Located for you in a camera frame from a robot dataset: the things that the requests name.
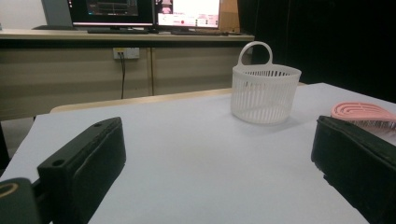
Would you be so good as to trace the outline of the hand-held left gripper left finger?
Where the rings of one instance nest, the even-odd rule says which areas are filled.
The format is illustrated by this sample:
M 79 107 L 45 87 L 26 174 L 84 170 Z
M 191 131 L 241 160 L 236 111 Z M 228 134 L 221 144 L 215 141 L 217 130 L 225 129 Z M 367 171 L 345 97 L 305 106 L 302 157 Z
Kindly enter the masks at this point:
M 87 224 L 126 162 L 121 118 L 99 121 L 38 165 L 54 224 Z

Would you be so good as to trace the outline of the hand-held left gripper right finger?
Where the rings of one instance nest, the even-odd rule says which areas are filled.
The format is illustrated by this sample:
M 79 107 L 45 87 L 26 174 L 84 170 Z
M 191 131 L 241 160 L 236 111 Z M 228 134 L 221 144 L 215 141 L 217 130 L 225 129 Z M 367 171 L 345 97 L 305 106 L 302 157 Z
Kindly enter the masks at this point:
M 311 161 L 370 224 L 396 224 L 396 146 L 354 124 L 321 116 Z

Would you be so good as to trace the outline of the pink hairbrush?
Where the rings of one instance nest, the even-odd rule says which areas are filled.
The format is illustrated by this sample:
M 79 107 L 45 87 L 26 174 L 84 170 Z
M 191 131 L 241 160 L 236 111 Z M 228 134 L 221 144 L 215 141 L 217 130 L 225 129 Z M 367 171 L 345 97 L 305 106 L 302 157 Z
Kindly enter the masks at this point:
M 350 122 L 371 133 L 396 133 L 396 114 L 364 102 L 342 102 L 331 109 L 331 117 Z

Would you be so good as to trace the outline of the clear plastic cup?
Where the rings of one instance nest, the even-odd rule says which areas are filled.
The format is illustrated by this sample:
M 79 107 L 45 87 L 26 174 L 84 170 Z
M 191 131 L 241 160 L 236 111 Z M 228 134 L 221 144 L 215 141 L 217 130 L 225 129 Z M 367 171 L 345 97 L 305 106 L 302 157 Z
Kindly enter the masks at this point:
M 255 46 L 266 48 L 269 59 L 264 64 L 245 65 L 242 58 Z M 290 115 L 302 71 L 273 63 L 273 52 L 263 42 L 246 44 L 233 67 L 231 112 L 239 119 L 256 124 L 278 124 Z

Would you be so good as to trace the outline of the wooden table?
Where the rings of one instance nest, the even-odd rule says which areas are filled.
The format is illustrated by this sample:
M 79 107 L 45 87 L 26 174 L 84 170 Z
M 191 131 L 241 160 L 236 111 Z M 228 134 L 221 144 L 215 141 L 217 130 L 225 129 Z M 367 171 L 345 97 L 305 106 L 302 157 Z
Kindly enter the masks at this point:
M 191 98 L 196 98 L 196 97 L 217 96 L 217 95 L 229 94 L 231 92 L 232 92 L 232 89 L 228 88 L 228 89 L 216 89 L 216 90 L 207 90 L 207 91 L 181 92 L 181 93 L 145 96 L 145 97 L 128 98 L 128 99 L 111 100 L 111 101 L 101 101 L 101 102 L 93 102 L 93 103 L 60 105 L 60 106 L 56 106 L 56 107 L 52 108 L 50 113 L 74 111 L 74 110 L 89 109 L 89 108 L 96 108 L 96 107 L 116 106 L 116 105 L 135 105 L 135 104 L 159 103 L 159 102 L 175 101 L 175 100 L 181 100 L 181 99 L 191 99 Z

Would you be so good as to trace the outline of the long beige desk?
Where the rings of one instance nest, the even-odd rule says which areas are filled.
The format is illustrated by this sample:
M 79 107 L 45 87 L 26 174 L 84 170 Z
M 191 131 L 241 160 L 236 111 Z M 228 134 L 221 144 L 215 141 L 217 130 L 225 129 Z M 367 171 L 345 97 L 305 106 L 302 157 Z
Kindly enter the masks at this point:
M 0 31 L 0 120 L 59 105 L 228 88 L 250 35 L 100 35 Z M 113 58 L 140 48 L 139 59 Z

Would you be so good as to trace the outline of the white table cover sheet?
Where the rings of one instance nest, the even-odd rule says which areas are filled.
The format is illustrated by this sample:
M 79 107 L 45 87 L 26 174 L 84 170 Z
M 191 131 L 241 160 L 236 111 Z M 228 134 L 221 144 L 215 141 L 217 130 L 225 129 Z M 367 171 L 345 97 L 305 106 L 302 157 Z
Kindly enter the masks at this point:
M 35 119 L 4 176 L 37 180 L 42 161 L 118 117 L 126 162 L 92 224 L 367 224 L 311 159 L 318 118 L 362 100 L 329 84 L 304 85 L 277 125 L 237 118 L 227 94 L 60 106 Z

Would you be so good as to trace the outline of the black curtain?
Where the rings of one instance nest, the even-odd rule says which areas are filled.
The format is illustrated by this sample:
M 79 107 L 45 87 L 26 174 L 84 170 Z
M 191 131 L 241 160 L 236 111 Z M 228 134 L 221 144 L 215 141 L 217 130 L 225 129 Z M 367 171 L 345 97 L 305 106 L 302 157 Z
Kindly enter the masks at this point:
M 274 62 L 396 103 L 396 0 L 237 0 L 240 29 Z

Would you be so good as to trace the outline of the black keyboard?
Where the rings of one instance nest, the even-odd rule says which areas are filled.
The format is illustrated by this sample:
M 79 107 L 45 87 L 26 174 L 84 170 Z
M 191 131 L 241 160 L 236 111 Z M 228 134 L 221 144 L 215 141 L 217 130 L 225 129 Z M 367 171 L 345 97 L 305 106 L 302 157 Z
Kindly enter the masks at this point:
M 228 36 L 227 32 L 208 32 L 208 31 L 192 31 L 192 30 L 173 30 L 171 35 L 213 35 L 213 36 Z
M 128 29 L 90 29 L 88 34 L 120 34 L 120 35 L 148 35 L 146 30 L 128 30 Z

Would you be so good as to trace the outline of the dark-screen computer monitor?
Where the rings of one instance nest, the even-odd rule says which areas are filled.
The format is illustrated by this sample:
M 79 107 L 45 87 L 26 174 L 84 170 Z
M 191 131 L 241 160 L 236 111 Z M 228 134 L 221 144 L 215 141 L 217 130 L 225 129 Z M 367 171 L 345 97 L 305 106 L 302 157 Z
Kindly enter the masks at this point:
M 153 0 L 66 0 L 74 26 L 150 26 Z

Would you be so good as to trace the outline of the bright-screen computer monitor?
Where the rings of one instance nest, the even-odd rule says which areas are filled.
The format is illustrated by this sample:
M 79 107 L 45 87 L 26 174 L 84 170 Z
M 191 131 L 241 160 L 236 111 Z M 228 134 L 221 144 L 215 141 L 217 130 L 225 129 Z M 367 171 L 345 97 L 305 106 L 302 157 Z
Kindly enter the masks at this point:
M 163 27 L 219 27 L 220 0 L 155 0 L 156 22 Z

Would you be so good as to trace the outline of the brown cardboard box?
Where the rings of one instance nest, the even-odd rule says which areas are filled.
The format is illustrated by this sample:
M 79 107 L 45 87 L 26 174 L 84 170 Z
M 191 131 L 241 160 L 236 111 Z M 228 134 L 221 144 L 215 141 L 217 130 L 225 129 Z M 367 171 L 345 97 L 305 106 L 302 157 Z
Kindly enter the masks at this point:
M 239 32 L 237 0 L 220 0 L 219 29 L 222 32 Z

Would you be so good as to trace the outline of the white wall socket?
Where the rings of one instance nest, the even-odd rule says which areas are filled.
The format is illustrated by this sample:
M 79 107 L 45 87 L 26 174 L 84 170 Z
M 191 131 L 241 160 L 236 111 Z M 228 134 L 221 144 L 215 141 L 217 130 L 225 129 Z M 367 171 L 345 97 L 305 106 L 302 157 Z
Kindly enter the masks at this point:
M 139 59 L 140 48 L 114 48 L 113 58 L 115 60 L 120 59 Z

